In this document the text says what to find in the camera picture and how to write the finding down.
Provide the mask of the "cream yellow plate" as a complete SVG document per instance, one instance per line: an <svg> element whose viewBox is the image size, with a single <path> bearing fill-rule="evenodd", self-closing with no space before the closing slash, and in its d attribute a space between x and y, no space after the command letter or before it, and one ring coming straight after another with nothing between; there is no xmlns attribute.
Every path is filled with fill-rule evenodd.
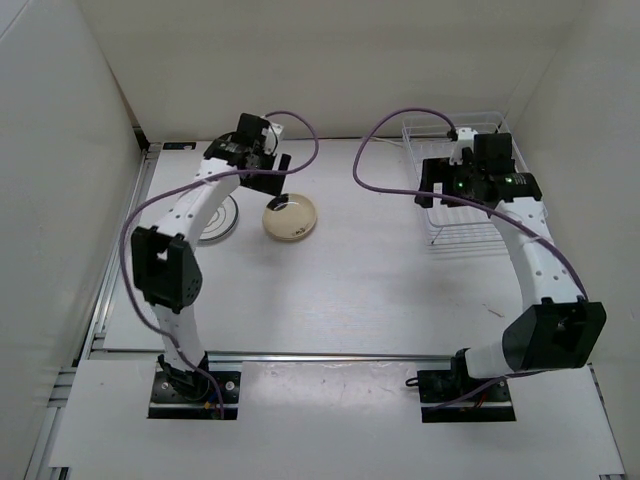
<svg viewBox="0 0 640 480"><path fill-rule="evenodd" d="M297 236L281 236L281 235L276 235L274 233L267 232L267 236L271 240L276 242L280 242L284 244L293 244L308 238L309 236L311 236L312 233L313 232L311 231L307 231Z"/></svg>

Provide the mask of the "white plate green rim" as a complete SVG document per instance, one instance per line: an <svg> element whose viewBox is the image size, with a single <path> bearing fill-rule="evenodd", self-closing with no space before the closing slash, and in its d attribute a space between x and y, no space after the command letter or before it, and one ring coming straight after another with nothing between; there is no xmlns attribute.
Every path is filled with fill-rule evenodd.
<svg viewBox="0 0 640 480"><path fill-rule="evenodd" d="M227 197L204 227L199 244L218 243L233 233L239 222L239 207L233 196Z"/></svg>

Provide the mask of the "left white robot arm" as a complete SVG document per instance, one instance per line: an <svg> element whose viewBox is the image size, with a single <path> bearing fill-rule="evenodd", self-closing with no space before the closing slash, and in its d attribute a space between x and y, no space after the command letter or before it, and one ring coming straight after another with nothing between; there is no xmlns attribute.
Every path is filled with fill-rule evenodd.
<svg viewBox="0 0 640 480"><path fill-rule="evenodd" d="M131 235L133 283L164 332L165 353L158 362L169 383L188 400L210 389L208 360L199 339L193 304L203 279L195 249L222 203L240 186L277 196L284 178L264 170L286 171L288 154L277 154L283 127L243 113L236 130L215 139L205 150L193 181L154 225Z"/></svg>

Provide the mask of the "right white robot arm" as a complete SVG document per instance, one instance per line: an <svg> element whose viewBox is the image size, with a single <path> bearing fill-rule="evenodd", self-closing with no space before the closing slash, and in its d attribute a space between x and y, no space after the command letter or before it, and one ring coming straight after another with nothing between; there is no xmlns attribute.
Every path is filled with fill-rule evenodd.
<svg viewBox="0 0 640 480"><path fill-rule="evenodd" d="M588 298L575 269L555 246L541 188L520 172L508 133L450 131L449 157L422 163L416 204L468 206L487 214L500 234L518 280L522 312L493 343L465 351L449 375L460 399L480 393L485 379L581 368L606 322L602 303Z"/></svg>

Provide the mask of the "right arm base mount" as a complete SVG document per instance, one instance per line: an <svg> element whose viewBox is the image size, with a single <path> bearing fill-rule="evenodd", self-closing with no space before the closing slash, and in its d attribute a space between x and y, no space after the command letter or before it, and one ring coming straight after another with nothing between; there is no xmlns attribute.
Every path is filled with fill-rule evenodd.
<svg viewBox="0 0 640 480"><path fill-rule="evenodd" d="M425 424L515 422L507 381L470 377L465 353L459 350L447 369L418 370L405 381L407 388L418 390L421 421Z"/></svg>

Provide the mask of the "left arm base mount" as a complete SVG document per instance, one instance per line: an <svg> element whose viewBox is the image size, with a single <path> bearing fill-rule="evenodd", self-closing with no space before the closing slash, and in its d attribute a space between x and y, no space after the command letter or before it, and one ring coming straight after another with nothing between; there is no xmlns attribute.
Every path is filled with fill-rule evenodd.
<svg viewBox="0 0 640 480"><path fill-rule="evenodd" d="M240 371L210 371L213 383L197 372L171 366L161 354L156 361L148 405L148 419L236 420L241 390Z"/></svg>

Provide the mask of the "metal rail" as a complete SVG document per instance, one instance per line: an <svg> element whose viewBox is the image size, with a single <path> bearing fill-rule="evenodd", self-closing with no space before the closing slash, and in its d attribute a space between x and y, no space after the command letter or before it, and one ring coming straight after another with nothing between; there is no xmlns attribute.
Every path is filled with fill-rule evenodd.
<svg viewBox="0 0 640 480"><path fill-rule="evenodd" d="M157 356L159 350L116 350L93 349L89 359L98 359L105 356L122 358L143 358ZM418 361L418 362L444 362L452 355L416 355L416 354L357 354L357 353L285 353L285 352L241 352L241 351L209 351L209 358L214 362L341 362L341 361Z"/></svg>

